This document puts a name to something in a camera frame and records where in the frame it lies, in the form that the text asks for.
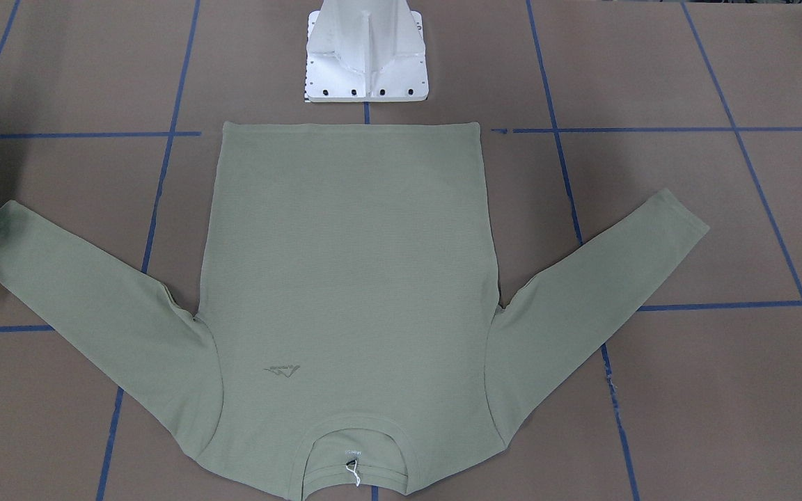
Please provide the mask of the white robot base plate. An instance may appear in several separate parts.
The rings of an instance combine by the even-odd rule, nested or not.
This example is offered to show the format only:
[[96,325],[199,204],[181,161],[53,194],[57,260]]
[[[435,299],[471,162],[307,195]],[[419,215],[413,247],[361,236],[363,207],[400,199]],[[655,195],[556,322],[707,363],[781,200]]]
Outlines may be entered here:
[[423,18],[407,1],[324,1],[308,14],[304,98],[425,101],[426,53]]

